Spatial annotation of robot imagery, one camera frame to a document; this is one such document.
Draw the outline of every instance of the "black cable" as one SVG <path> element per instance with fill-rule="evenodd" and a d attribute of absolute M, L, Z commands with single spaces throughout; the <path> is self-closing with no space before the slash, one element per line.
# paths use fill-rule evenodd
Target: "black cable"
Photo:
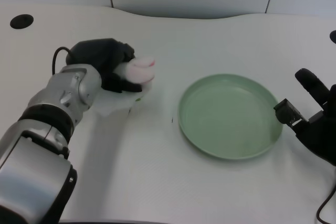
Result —
<path fill-rule="evenodd" d="M 317 220 L 318 220 L 319 222 L 321 222 L 322 224 L 331 224 L 331 223 L 329 223 L 329 222 L 326 222 L 326 221 L 322 220 L 322 219 L 320 218 L 320 213 L 321 213 L 322 209 L 324 208 L 324 206 L 328 203 L 328 201 L 329 201 L 329 200 L 332 198 L 332 196 L 335 194 L 335 192 L 336 192 L 336 183 L 335 183 L 334 187 L 332 188 L 331 193 L 329 194 L 329 196 L 325 199 L 325 201 L 322 203 L 322 205 L 319 207 L 319 209 L 318 209 L 317 212 L 316 212 L 316 218 L 317 218 Z"/>
<path fill-rule="evenodd" d="M 58 55 L 58 53 L 60 52 L 60 51 L 62 51 L 62 50 L 65 50 L 66 52 L 68 52 L 68 54 L 71 56 L 71 57 L 73 57 L 74 55 L 73 55 L 73 53 L 70 51 L 70 49 L 69 48 L 67 48 L 67 47 L 60 47 L 60 48 L 57 48 L 57 50 L 55 51 L 55 53 L 54 53 L 54 57 L 53 57 L 53 63 L 51 64 L 51 72 L 52 72 L 52 75 L 54 75 L 55 74 L 55 64 L 56 64 L 56 58 L 57 58 L 57 55 Z"/>

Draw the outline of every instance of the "white table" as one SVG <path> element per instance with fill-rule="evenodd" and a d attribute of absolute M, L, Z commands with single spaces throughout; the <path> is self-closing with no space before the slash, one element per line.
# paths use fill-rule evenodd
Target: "white table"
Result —
<path fill-rule="evenodd" d="M 241 162 L 204 156 L 181 135 L 176 108 L 195 80 L 235 73 L 288 98 L 309 118 L 318 105 L 295 80 L 302 67 L 336 83 L 336 19 L 245 15 L 217 20 L 137 16 L 107 7 L 0 5 L 0 133 L 14 123 L 51 75 L 56 48 L 112 37 L 136 56 L 156 58 L 151 92 L 128 115 L 86 112 L 70 141 L 78 182 L 62 220 L 173 224 L 315 223 L 335 180 L 288 127 L 265 155 Z M 33 15 L 14 30 L 10 20 Z M 58 70 L 64 55 L 57 60 Z M 336 221 L 333 198 L 322 216 Z"/>

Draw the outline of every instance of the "green plate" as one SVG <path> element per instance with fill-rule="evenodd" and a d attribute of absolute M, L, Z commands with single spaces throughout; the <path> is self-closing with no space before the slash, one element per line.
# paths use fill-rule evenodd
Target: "green plate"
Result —
<path fill-rule="evenodd" d="M 282 131 L 274 96 L 245 77 L 217 74 L 192 84 L 179 105 L 180 127 L 212 156 L 243 159 L 270 149 Z"/>

